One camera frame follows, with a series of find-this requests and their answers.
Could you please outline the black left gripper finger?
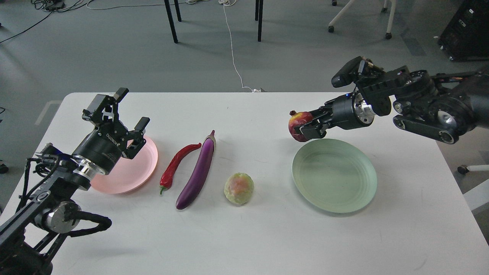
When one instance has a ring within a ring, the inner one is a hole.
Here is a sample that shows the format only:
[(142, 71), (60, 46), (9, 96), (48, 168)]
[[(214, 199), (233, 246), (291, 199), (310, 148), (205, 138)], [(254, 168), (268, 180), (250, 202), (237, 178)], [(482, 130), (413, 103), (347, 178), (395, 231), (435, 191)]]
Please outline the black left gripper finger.
[(145, 146), (146, 140), (144, 138), (146, 126), (149, 124), (150, 118), (141, 117), (132, 131), (129, 131), (122, 138), (122, 157), (125, 159), (133, 159)]
[(121, 87), (114, 95), (98, 94), (88, 108), (82, 111), (82, 119), (90, 122), (97, 130), (106, 132), (127, 132), (128, 129), (119, 120), (119, 103), (129, 92)]

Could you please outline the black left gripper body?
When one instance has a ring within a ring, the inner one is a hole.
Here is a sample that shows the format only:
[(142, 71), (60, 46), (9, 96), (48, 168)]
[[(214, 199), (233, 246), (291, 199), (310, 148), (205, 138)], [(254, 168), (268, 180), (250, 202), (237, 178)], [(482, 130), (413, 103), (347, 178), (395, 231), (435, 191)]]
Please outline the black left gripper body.
[(76, 159), (86, 159), (98, 166), (103, 174), (108, 175), (122, 157), (127, 148), (127, 141), (119, 136), (94, 129), (72, 153)]

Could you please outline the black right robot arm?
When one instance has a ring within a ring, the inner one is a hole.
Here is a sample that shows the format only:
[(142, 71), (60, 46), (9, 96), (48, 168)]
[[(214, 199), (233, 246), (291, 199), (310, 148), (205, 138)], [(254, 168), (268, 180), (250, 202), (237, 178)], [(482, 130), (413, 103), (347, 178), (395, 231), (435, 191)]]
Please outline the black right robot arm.
[(407, 66), (385, 71), (358, 56), (332, 77), (334, 87), (355, 84), (353, 92), (309, 112), (290, 112), (288, 130), (300, 142), (321, 139), (333, 127), (368, 127), (375, 116), (397, 112), (401, 130), (454, 144), (476, 127), (488, 128), (488, 67), (467, 73), (429, 75)]

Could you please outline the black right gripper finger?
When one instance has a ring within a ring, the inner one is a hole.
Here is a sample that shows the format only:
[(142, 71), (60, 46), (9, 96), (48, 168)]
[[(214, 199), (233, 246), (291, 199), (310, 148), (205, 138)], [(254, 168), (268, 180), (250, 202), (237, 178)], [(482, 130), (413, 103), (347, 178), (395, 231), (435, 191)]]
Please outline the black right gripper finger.
[(330, 127), (332, 127), (331, 123), (305, 123), (300, 125), (299, 142), (306, 142), (311, 139), (323, 139)]
[(306, 122), (319, 121), (319, 122), (329, 122), (333, 117), (332, 107), (319, 107), (315, 110), (309, 111), (306, 116)]

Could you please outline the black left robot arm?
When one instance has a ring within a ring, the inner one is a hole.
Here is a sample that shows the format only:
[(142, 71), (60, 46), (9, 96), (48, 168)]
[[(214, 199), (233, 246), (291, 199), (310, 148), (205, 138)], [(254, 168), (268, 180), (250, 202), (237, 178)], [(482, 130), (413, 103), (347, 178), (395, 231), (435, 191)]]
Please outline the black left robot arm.
[(77, 190), (88, 190), (94, 176), (108, 175), (121, 158), (133, 159), (145, 146), (148, 117), (130, 131), (119, 120), (118, 106), (129, 92), (98, 94), (82, 119), (94, 125), (75, 151), (65, 154), (48, 143), (30, 158), (42, 179), (23, 192), (15, 214), (1, 226), (2, 275), (50, 275), (52, 259), (68, 237), (99, 233), (111, 227), (108, 217), (82, 211), (72, 199)]

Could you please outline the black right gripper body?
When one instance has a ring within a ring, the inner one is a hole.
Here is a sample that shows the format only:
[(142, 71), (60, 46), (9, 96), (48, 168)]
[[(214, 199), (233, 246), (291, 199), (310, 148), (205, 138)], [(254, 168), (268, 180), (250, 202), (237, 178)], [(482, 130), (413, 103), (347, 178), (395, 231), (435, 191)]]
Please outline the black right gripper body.
[(376, 114), (361, 94), (346, 94), (325, 102), (330, 109), (330, 125), (344, 130), (370, 126)]

